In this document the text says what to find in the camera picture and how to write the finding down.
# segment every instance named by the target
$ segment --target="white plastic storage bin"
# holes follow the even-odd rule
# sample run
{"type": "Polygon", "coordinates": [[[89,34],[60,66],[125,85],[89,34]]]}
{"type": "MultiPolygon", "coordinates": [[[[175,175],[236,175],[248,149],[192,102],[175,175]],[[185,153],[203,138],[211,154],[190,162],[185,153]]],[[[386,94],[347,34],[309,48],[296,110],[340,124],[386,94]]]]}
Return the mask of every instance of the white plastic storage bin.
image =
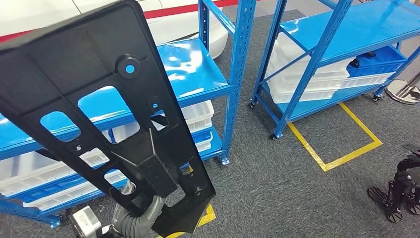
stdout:
{"type": "MultiPolygon", "coordinates": [[[[317,73],[309,81],[306,90],[339,89],[342,82],[348,77],[349,73],[346,69],[331,73],[317,73]]],[[[270,92],[272,92],[271,95],[273,95],[273,93],[293,93],[301,78],[302,75],[286,76],[279,73],[267,81],[267,84],[270,87],[270,92]]]]}
{"type": "Polygon", "coordinates": [[[341,83],[340,88],[353,88],[384,83],[394,73],[395,72],[348,78],[341,83]]]}
{"type": "MultiPolygon", "coordinates": [[[[125,175],[121,171],[113,171],[105,175],[105,179],[109,183],[114,184],[116,182],[126,179],[125,175]]],[[[82,184],[73,186],[61,192],[54,193],[50,196],[46,196],[29,203],[23,203],[24,207],[37,207],[41,211],[47,211],[48,209],[59,206],[63,203],[69,202],[75,198],[89,194],[98,190],[90,182],[84,182],[82,184]]]]}
{"type": "MultiPolygon", "coordinates": [[[[284,33],[279,33],[277,40],[274,44],[273,51],[271,55],[276,54],[280,55],[285,59],[285,64],[293,61],[297,57],[301,56],[304,53],[304,50],[300,48],[292,39],[287,37],[284,33]]],[[[306,67],[308,66],[311,56],[305,56],[290,67],[286,69],[288,73],[295,72],[297,74],[303,74],[306,67]]],[[[346,69],[347,65],[353,60],[353,58],[344,59],[342,61],[326,65],[324,67],[318,68],[315,73],[329,73],[337,72],[346,69]]],[[[276,70],[279,70],[284,65],[276,66],[276,70]]]]}
{"type": "MultiPolygon", "coordinates": [[[[97,148],[80,157],[91,167],[109,161],[97,148]]],[[[29,152],[0,161],[0,193],[9,197],[75,173],[63,162],[29,152]]]]}
{"type": "MultiPolygon", "coordinates": [[[[299,102],[330,99],[335,91],[337,89],[305,91],[299,102]]],[[[293,93],[277,94],[275,97],[272,95],[272,98],[275,103],[288,103],[292,99],[293,93]]]]}
{"type": "MultiPolygon", "coordinates": [[[[181,108],[181,111],[191,133],[212,126],[211,118],[213,117],[214,109],[210,100],[181,108]]],[[[157,123],[154,123],[154,125],[158,130],[163,128],[157,123]]],[[[139,128],[140,126],[137,122],[113,128],[112,133],[114,134],[115,142],[118,143],[132,136],[139,128]]]]}

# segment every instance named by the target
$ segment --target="blue metal shelving unit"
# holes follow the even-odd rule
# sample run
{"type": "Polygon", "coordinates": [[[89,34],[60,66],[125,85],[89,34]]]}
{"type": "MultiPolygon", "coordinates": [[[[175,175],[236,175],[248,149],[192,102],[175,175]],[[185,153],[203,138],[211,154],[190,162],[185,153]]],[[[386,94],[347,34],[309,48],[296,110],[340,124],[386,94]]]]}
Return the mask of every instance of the blue metal shelving unit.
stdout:
{"type": "Polygon", "coordinates": [[[420,35],[420,7],[407,0],[375,0],[351,6],[352,0],[319,0],[333,11],[281,23],[287,0],[278,0],[274,20],[267,39],[265,52],[251,97],[250,107],[259,102],[277,124],[272,139],[280,138],[287,123],[301,119],[325,108],[346,101],[360,94],[372,92],[374,98],[381,96],[383,89],[392,82],[419,54],[420,47],[383,84],[340,89],[328,100],[299,102],[310,78],[319,67],[373,51],[393,43],[420,35]],[[305,52],[264,78],[271,51],[277,35],[283,32],[305,52]],[[311,56],[309,64],[289,103],[276,104],[281,118],[270,109],[261,97],[264,91],[271,98],[267,80],[305,56],[311,56]]]}
{"type": "MultiPolygon", "coordinates": [[[[157,47],[181,107],[221,96],[227,97],[223,136],[220,138],[214,127],[211,128],[213,135],[211,148],[200,153],[202,160],[219,157],[223,165],[229,164],[228,154],[256,1],[238,1],[238,13],[236,25],[234,25],[212,1],[199,0],[199,38],[172,42],[157,47]],[[209,11],[217,17],[233,37],[228,80],[224,78],[208,52],[209,11]]],[[[111,129],[135,121],[128,107],[121,101],[118,92],[113,88],[104,88],[90,94],[83,98],[79,104],[81,108],[86,106],[84,113],[91,118],[100,130],[111,129]]],[[[60,139],[73,138],[77,133],[76,126],[70,120],[61,118],[60,115],[48,115],[43,125],[60,139]]],[[[40,148],[36,141],[0,115],[0,160],[40,148]]],[[[51,188],[59,191],[82,182],[85,182],[83,178],[74,175],[54,181],[50,185],[51,188]]],[[[125,182],[117,182],[114,186],[121,187],[125,182]]],[[[27,190],[20,194],[20,198],[31,200],[33,194],[43,192],[43,188],[45,186],[27,190]]],[[[48,211],[24,208],[16,200],[0,199],[0,211],[56,227],[60,225],[60,216],[54,215],[55,213],[102,195],[103,193],[97,190],[48,211]]]]}

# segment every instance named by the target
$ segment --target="blue plastic storage bin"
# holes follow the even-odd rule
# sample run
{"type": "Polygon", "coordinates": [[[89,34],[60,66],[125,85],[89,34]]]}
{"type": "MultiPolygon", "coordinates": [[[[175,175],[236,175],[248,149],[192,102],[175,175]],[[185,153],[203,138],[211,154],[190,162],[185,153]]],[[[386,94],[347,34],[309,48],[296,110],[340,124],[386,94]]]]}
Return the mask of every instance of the blue plastic storage bin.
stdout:
{"type": "Polygon", "coordinates": [[[194,143],[199,143],[211,138],[211,127],[194,132],[191,134],[193,137],[194,143]]]}
{"type": "Polygon", "coordinates": [[[385,46],[374,51],[375,57],[369,58],[364,55],[357,56],[359,68],[348,65],[347,71],[350,77],[359,77],[381,73],[391,73],[398,69],[407,58],[404,57],[395,47],[385,46]]]}

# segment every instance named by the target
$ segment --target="round hole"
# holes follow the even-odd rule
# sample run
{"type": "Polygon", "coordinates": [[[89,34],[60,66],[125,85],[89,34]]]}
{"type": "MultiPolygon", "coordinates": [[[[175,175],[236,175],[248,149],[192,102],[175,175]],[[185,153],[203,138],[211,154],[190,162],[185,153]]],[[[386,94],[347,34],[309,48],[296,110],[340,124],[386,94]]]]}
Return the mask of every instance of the round hole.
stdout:
{"type": "Polygon", "coordinates": [[[125,67],[125,71],[127,72],[127,73],[133,73],[134,72],[134,66],[133,65],[131,65],[131,64],[129,64],[129,65],[127,65],[126,67],[125,67]]]}

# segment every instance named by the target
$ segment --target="metal stand base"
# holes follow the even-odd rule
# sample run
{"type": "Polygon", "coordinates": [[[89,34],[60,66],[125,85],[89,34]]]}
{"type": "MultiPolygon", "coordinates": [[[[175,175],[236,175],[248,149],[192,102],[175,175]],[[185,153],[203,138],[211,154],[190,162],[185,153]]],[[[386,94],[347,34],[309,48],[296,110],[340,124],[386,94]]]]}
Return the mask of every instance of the metal stand base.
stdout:
{"type": "Polygon", "coordinates": [[[388,85],[385,89],[385,92],[394,100],[405,103],[405,104],[415,104],[420,102],[420,90],[418,87],[414,86],[414,89],[411,90],[408,94],[399,94],[399,91],[407,85],[407,82],[404,80],[395,79],[392,83],[388,85]]]}

